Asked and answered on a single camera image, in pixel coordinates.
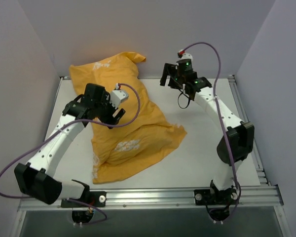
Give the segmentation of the yellow printed pillowcase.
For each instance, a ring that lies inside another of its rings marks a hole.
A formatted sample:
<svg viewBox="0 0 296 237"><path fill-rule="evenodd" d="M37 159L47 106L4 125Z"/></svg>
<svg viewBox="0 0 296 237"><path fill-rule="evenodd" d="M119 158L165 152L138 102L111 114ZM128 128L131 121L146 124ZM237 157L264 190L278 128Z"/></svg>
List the yellow printed pillowcase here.
<svg viewBox="0 0 296 237"><path fill-rule="evenodd" d="M182 125L171 124L160 108L150 100L138 79L137 64L146 60L137 52L122 52L98 62L74 66L69 72L77 95L94 83L112 91L117 83L129 98L121 104L126 111L122 127L109 129L92 124L93 184L123 181L162 161L179 147L186 136Z"/></svg>

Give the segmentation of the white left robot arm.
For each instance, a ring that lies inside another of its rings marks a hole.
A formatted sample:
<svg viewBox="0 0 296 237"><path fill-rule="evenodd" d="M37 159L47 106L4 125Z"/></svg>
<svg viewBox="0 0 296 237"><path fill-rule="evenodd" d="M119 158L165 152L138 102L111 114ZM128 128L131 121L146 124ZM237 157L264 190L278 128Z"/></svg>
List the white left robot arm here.
<svg viewBox="0 0 296 237"><path fill-rule="evenodd" d="M71 198L78 207L86 206L91 199L89 186L78 180L56 180L57 166L72 141L90 121L98 118L108 128L117 125L125 114L125 110L118 107L128 97L119 86L107 92L103 86L87 84L85 92L65 106L46 144L26 164L16 165L14 174L20 191L46 204Z"/></svg>

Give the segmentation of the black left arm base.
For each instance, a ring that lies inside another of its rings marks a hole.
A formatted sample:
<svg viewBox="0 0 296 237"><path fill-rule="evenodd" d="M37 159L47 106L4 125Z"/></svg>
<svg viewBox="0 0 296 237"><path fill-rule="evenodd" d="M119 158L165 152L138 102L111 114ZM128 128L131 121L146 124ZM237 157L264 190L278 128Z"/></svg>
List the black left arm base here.
<svg viewBox="0 0 296 237"><path fill-rule="evenodd" d="M106 206L107 192L88 191L79 199L67 198L61 200L62 208L87 208L86 210L73 210L71 220L80 226L92 225L104 222L108 219L107 214L100 209Z"/></svg>

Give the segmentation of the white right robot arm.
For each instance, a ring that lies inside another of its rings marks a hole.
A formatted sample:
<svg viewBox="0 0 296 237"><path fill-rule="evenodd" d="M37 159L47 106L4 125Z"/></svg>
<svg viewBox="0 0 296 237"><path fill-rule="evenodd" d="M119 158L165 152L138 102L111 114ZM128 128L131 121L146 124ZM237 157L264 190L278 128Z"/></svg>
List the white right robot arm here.
<svg viewBox="0 0 296 237"><path fill-rule="evenodd" d="M191 60L176 64L166 63L160 85L177 89L188 101L195 102L222 130L217 145L220 159L218 170L211 180L209 198L213 203L222 203L227 198L226 190L238 188L237 170L253 150L255 127L236 116L217 94L217 81L210 83L193 70Z"/></svg>

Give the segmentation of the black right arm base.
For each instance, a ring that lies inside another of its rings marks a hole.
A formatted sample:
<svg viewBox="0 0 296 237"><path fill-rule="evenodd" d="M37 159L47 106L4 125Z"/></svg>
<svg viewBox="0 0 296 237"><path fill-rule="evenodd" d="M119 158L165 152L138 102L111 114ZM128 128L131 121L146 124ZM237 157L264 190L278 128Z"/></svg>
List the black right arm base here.
<svg viewBox="0 0 296 237"><path fill-rule="evenodd" d="M195 189L194 202L197 206L204 206L209 217L216 223L223 223L230 216L230 207L237 206L241 192L231 185L225 190L219 190L213 181L208 188Z"/></svg>

